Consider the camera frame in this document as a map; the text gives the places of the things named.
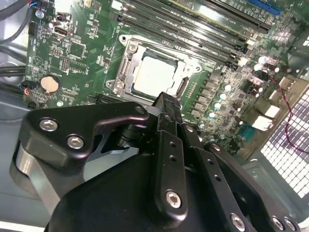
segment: ram slot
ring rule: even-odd
[[[220,52],[226,53],[228,55],[231,52],[238,53],[238,51],[235,50],[235,44],[231,45],[231,43],[229,42],[219,40],[215,36],[209,35],[209,33],[201,34],[198,32],[198,29],[196,29],[195,26],[192,27],[174,17],[166,17],[165,12],[160,12],[156,9],[146,8],[142,5],[143,4],[134,5],[134,8],[128,7],[128,11],[133,12],[134,14],[142,14],[142,12],[146,12],[146,16],[152,16],[152,20],[156,23],[163,23],[164,26],[167,28],[173,27],[171,28],[171,30],[175,31],[176,33],[180,33],[177,30],[181,30],[183,31],[183,37],[194,40],[201,45],[212,47],[213,49],[219,50]]]
[[[147,20],[148,22],[161,26],[162,28],[167,30],[168,34],[174,34],[174,36],[182,37],[185,40],[187,40],[188,43],[189,41],[195,42],[200,48],[207,47],[209,49],[212,49],[213,51],[216,51],[218,54],[225,54],[228,56],[231,54],[231,51],[229,51],[229,48],[223,47],[222,44],[218,42],[215,42],[212,40],[206,41],[207,38],[204,38],[204,40],[202,40],[201,38],[198,38],[197,35],[195,35],[196,37],[194,37],[194,35],[183,33],[179,31],[177,28],[173,27],[171,24],[166,24],[166,22],[159,21],[157,18],[153,18],[153,17],[151,18],[150,17],[151,14],[149,11],[147,13],[143,13],[143,11],[131,9],[128,12],[132,13],[133,16],[138,16],[139,18],[143,18],[144,20]]]
[[[191,51],[195,54],[198,54],[199,56],[202,56],[205,59],[210,59],[214,62],[219,62],[221,64],[225,64],[226,60],[228,59],[227,57],[219,57],[216,55],[215,52],[211,52],[211,50],[209,49],[209,51],[206,50],[202,50],[200,48],[197,47],[193,47],[190,46],[189,44],[185,43],[184,41],[181,41],[173,36],[170,36],[168,34],[166,34],[166,31],[164,31],[164,29],[161,30],[157,30],[154,29],[150,26],[148,26],[148,24],[146,22],[139,22],[138,20],[134,20],[134,18],[128,18],[125,17],[125,15],[123,15],[124,17],[122,18],[122,23],[124,25],[127,26],[131,26],[133,28],[136,29],[141,29],[144,31],[144,34],[152,34],[154,35],[154,37],[157,38],[157,40],[161,40],[161,43],[164,42],[164,44],[168,43],[170,47],[172,47],[173,49],[176,50],[182,50],[180,47],[187,49],[188,51]]]
[[[127,14],[127,16],[133,18],[136,18],[138,21],[141,21],[144,25],[148,25],[148,28],[156,28],[158,30],[158,34],[165,34],[168,37],[172,38],[173,40],[177,40],[178,44],[188,44],[190,48],[195,47],[195,49],[198,50],[199,53],[201,52],[207,52],[209,54],[212,54],[213,56],[216,56],[218,58],[221,58],[222,60],[228,60],[230,53],[226,54],[220,50],[214,49],[213,47],[208,46],[201,46],[200,43],[192,40],[190,37],[183,35],[182,33],[179,33],[177,30],[167,27],[166,25],[162,25],[162,23],[154,22],[151,18],[147,17],[146,15],[143,15],[141,12],[134,12],[134,14]]]
[[[188,15],[194,15],[195,17],[203,18],[204,20],[211,22],[211,24],[214,24],[214,26],[216,27],[227,29],[247,39],[250,38],[250,36],[248,36],[250,32],[248,31],[248,28],[246,26],[236,22],[235,20],[225,16],[224,14],[221,14],[219,12],[216,12],[215,10],[206,7],[205,5],[199,2],[196,1],[192,2],[192,8],[188,8],[179,4],[175,0],[160,0],[160,1],[169,4],[174,9],[187,12]]]
[[[229,18],[234,19],[235,21],[245,25],[253,30],[267,34],[270,30],[270,25],[267,25],[233,7],[225,4],[224,2],[217,1],[217,0],[203,0],[209,9],[215,10]]]
[[[187,23],[191,27],[196,28],[198,31],[201,31],[205,34],[210,34],[217,39],[224,40],[230,44],[237,44],[240,40],[248,39],[249,37],[238,32],[231,31],[226,27],[219,27],[218,25],[212,25],[208,20],[202,17],[193,17],[180,10],[174,9],[170,6],[167,6],[159,1],[149,1],[149,0],[130,0],[129,3],[127,0],[120,0],[124,4],[134,4],[145,6],[145,8],[151,8],[156,10],[158,15],[164,14],[167,17],[171,17],[174,20],[177,20],[182,23]]]
[[[258,19],[259,21],[263,23],[271,25],[274,22],[276,16],[269,13],[268,9],[264,10],[262,8],[259,8],[258,5],[251,5],[252,2],[254,1],[258,2],[258,0],[246,0],[246,1],[224,0],[224,3],[227,5],[230,5],[234,9],[241,10],[245,14]]]

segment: blue connector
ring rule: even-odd
[[[281,12],[279,10],[269,6],[267,3],[264,3],[260,0],[247,0],[247,2],[251,3],[254,6],[257,6],[261,9],[263,9],[264,11],[266,11],[266,12],[272,14],[272,15],[277,16],[277,15],[281,14]]]

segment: green circuit board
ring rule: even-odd
[[[177,89],[184,120],[203,125],[201,129],[211,133],[226,149],[231,140],[250,128],[231,120],[241,117],[257,101],[256,96],[244,91],[244,83],[251,80],[262,87],[260,98],[276,88],[269,81],[254,77],[258,59],[265,56],[274,66],[288,65],[287,53],[309,22],[305,7],[294,0],[268,3],[279,9],[280,15],[245,0],[40,3],[34,7],[29,28],[26,80],[41,85],[25,96],[26,102],[33,101],[40,108],[132,100],[151,104],[154,96],[149,92],[153,89],[147,93],[135,90],[130,95],[115,90],[123,88],[114,85],[114,81],[131,40],[146,47],[143,58],[152,57],[151,64],[158,60],[169,64],[162,73],[172,67],[175,74],[185,64],[187,70],[182,69],[179,76],[186,78],[186,85],[179,87],[181,91]],[[219,10],[211,8],[212,4]],[[37,17],[37,11],[43,17]],[[153,78],[151,73],[145,75]],[[55,92],[43,88],[42,79],[47,76],[57,79]],[[276,77],[280,80],[284,74]],[[235,103],[241,111],[232,107]]]

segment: black metal bracket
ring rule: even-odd
[[[97,134],[106,136],[106,151],[140,151],[81,184]],[[16,166],[44,201],[49,197],[38,176],[58,198],[49,232],[300,231],[228,153],[216,144],[202,146],[197,131],[183,123],[180,103],[166,93],[148,112],[133,102],[33,111],[19,139]]]
[[[298,224],[230,154],[218,145],[207,144],[204,148],[215,155],[242,211],[257,231],[300,231]]]
[[[80,172],[93,151],[95,135],[148,117],[135,102],[36,110],[23,120],[19,141],[29,154],[54,168]]]

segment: ventilation grille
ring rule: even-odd
[[[293,109],[289,127],[290,140],[299,148],[309,150],[309,90]],[[309,155],[296,151],[286,141],[287,118],[273,133],[261,152],[294,191],[303,198],[309,193]]]

